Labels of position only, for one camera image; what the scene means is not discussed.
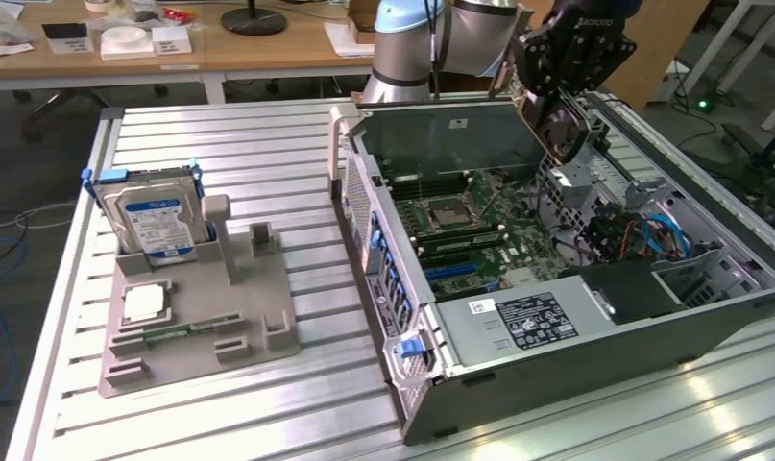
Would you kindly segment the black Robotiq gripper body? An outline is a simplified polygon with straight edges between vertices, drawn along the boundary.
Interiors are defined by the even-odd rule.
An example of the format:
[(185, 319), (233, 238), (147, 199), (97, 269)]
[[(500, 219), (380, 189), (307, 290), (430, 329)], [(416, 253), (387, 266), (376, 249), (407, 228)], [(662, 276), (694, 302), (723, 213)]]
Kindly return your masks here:
[(546, 92), (595, 89), (626, 61), (626, 2), (555, 1), (536, 36)]

